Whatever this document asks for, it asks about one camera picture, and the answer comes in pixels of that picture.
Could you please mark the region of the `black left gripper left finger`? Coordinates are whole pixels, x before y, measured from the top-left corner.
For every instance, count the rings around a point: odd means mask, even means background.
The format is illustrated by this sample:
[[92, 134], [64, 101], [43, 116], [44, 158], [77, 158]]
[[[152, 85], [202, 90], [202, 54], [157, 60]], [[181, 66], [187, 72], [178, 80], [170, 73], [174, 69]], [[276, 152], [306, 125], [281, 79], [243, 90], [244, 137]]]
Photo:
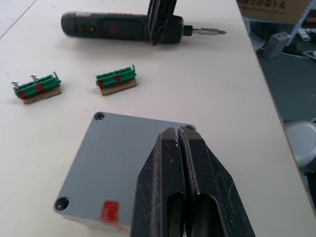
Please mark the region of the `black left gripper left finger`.
[[181, 237], [185, 204], [181, 149], [170, 127], [158, 135], [138, 175], [130, 236]]

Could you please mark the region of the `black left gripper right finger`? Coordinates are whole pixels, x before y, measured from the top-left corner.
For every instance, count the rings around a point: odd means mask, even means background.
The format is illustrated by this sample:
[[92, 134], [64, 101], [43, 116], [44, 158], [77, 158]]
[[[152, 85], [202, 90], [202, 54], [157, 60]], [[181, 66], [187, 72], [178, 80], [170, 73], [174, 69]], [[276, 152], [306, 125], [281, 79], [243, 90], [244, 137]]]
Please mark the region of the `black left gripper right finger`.
[[180, 127], [178, 138], [187, 188], [187, 236], [253, 237], [233, 178], [202, 136]]

